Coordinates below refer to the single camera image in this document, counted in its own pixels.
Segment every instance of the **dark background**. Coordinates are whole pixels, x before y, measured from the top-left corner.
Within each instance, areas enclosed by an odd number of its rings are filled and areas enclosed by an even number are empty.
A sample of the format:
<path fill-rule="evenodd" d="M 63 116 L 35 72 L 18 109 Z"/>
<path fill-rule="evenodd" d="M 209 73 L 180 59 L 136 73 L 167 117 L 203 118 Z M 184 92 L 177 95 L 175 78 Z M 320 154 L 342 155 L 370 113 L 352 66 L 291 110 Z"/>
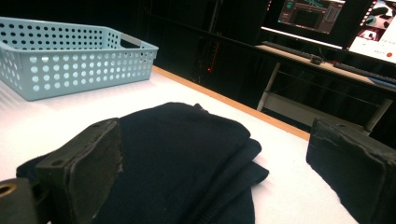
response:
<path fill-rule="evenodd" d="M 7 1 L 0 16 L 107 26 L 158 46 L 154 64 L 252 108 L 257 107 L 276 61 L 252 46 L 270 40 L 396 76 L 395 65 L 267 34 L 260 27 L 265 0 L 92 0 Z M 282 65 L 273 90 L 336 117 L 364 124 L 382 101 L 375 92 Z M 309 127 L 263 111 L 299 128 Z M 396 148 L 396 105 L 392 104 L 371 136 Z"/>

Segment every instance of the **computer monitor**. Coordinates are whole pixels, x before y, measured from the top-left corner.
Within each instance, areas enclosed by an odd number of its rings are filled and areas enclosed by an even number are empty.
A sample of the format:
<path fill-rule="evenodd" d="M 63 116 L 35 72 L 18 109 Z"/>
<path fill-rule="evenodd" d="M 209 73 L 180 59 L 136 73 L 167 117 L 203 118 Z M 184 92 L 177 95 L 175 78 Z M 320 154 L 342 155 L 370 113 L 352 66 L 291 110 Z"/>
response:
<path fill-rule="evenodd" d="M 262 24 L 264 31 L 346 49 L 373 0 L 272 0 Z"/>
<path fill-rule="evenodd" d="M 349 51 L 396 63 L 396 1 L 374 1 Z"/>

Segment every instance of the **perforated basket wall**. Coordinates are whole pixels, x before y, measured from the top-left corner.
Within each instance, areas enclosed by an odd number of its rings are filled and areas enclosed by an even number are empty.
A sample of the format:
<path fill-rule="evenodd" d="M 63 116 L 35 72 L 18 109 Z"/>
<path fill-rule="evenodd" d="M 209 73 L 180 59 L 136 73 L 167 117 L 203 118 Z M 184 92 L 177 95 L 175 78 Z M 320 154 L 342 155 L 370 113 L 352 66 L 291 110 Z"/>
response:
<path fill-rule="evenodd" d="M 147 80 L 157 50 L 103 26 L 0 17 L 0 79 L 28 101 Z"/>

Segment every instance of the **keyboard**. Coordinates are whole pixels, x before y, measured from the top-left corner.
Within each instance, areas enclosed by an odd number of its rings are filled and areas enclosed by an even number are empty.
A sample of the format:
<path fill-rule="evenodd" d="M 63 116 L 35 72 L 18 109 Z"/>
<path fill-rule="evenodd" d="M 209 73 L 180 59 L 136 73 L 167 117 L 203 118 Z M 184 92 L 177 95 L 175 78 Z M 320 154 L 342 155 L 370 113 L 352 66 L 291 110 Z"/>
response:
<path fill-rule="evenodd" d="M 378 83 L 378 84 L 383 84 L 392 88 L 396 88 L 396 79 L 392 77 L 385 77 L 381 76 L 379 74 L 375 74 L 372 72 L 367 72 L 364 70 L 361 70 L 359 68 L 356 68 L 354 66 L 350 66 L 344 63 L 334 63 L 334 67 L 339 68 L 344 71 L 348 71 L 351 73 L 355 73 L 364 77 L 370 78 L 373 82 Z"/>
<path fill-rule="evenodd" d="M 306 53 L 306 52 L 303 52 L 303 51 L 300 51 L 297 49 L 291 49 L 291 48 L 285 47 L 283 45 L 275 44 L 273 42 L 263 41 L 262 44 L 265 46 L 274 48 L 274 49 L 280 49 L 280 50 L 286 51 L 287 53 L 291 53 L 291 54 L 294 54 L 294 55 L 297 55 L 297 56 L 300 56 L 300 57 L 303 57 L 306 59 L 312 58 L 312 54 L 309 54 L 309 53 Z"/>

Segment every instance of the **white table surface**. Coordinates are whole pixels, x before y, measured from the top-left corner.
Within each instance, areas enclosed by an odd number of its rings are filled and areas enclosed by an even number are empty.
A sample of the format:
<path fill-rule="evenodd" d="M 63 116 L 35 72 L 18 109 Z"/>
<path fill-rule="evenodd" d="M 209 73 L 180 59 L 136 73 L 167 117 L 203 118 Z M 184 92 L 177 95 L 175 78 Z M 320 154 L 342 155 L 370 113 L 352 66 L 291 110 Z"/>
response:
<path fill-rule="evenodd" d="M 252 188 L 256 223 L 357 223 L 306 163 L 307 140 L 154 70 L 147 81 L 34 102 L 0 81 L 0 180 L 15 178 L 17 166 L 59 148 L 97 121 L 167 102 L 198 103 L 237 120 L 261 143 L 255 162 L 270 174 Z"/>

